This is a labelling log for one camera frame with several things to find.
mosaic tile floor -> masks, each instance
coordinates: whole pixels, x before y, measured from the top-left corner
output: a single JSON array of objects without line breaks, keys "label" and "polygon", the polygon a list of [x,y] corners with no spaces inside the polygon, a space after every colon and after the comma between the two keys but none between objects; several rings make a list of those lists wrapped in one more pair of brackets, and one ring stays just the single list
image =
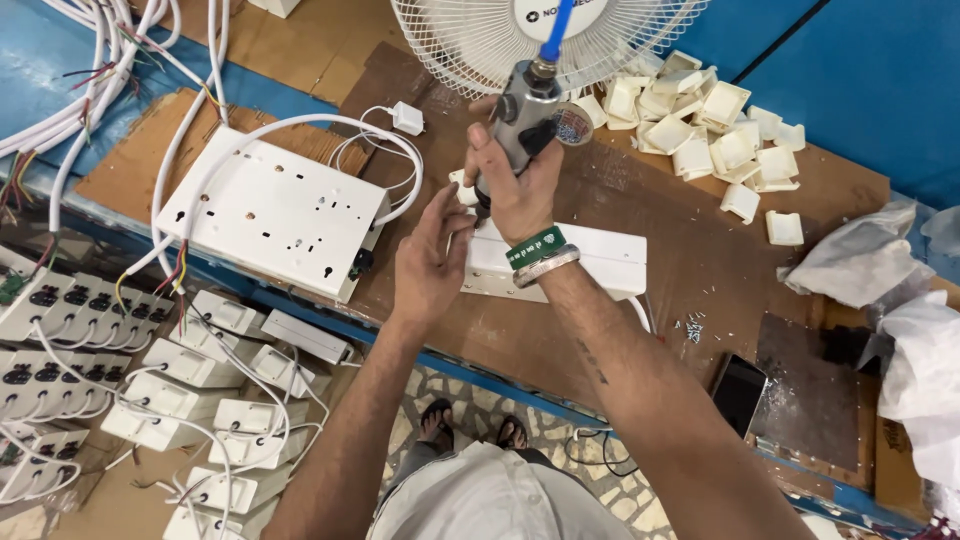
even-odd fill
[{"label": "mosaic tile floor", "polygon": [[[438,398],[453,404],[454,449],[462,450],[474,440],[493,442],[505,415],[514,414],[527,427],[528,446],[543,452],[555,466],[576,475],[594,497],[627,525],[634,537],[641,540],[676,540],[676,535],[647,479],[636,472],[625,478],[611,474],[605,465],[581,465],[567,458],[564,443],[573,426],[552,414],[517,404],[483,388],[466,384],[435,370],[416,366],[407,381],[406,395],[396,414],[390,436],[387,463],[383,469],[381,493],[417,440],[420,414]],[[581,438],[571,443],[570,455],[583,461],[602,462],[602,438]],[[616,439],[608,443],[608,460],[627,458],[627,451]],[[633,462],[615,466],[630,471]]]}]

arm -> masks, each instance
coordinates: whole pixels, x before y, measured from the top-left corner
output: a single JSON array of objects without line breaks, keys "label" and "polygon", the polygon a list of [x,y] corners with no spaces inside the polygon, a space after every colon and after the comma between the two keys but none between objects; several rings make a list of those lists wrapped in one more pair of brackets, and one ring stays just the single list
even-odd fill
[{"label": "arm", "polygon": [[452,204],[455,194],[456,184],[442,190],[414,232],[400,242],[394,311],[284,492],[264,540],[341,540],[366,534],[417,352],[464,282],[475,218],[465,215],[466,207]]},{"label": "arm", "polygon": [[[469,138],[471,161],[490,185],[492,219],[507,243],[551,227],[561,146],[551,143],[517,178],[482,126],[471,126]],[[812,538],[707,392],[579,263],[538,283],[679,538]]]}]

white plastic bag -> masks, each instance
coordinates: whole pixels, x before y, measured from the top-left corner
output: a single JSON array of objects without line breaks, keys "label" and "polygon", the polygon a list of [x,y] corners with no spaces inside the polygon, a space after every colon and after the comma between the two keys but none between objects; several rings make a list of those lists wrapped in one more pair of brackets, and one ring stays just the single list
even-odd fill
[{"label": "white plastic bag", "polygon": [[920,233],[930,238],[930,251],[960,257],[960,207],[933,214]]},{"label": "white plastic bag", "polygon": [[960,489],[960,313],[931,291],[888,313],[878,331],[897,340],[876,414],[903,423],[917,473]]},{"label": "white plastic bag", "polygon": [[913,201],[888,203],[827,235],[783,281],[790,288],[826,294],[861,308],[875,302],[915,270],[928,266],[910,257],[904,238],[917,215]]}]

blue wire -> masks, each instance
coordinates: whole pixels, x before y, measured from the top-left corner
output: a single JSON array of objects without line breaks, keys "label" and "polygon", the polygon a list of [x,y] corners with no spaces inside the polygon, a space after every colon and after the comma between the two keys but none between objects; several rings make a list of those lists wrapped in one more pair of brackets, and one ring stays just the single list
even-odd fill
[{"label": "blue wire", "polygon": [[560,6],[557,7],[557,18],[553,21],[553,30],[550,31],[550,38],[540,46],[540,57],[546,61],[557,61],[560,59],[560,43],[564,40],[566,32],[566,23],[570,20],[570,12],[573,11],[573,0],[560,0]]}]

fan hub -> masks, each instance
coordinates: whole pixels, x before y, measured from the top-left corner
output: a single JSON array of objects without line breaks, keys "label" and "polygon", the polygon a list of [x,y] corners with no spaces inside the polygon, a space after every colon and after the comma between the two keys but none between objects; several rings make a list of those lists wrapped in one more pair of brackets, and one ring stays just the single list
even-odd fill
[{"label": "fan hub", "polygon": [[[574,0],[573,13],[566,25],[564,39],[580,34],[600,16],[610,0]],[[550,37],[557,17],[557,0],[514,0],[516,25],[530,39],[541,43]]]}]

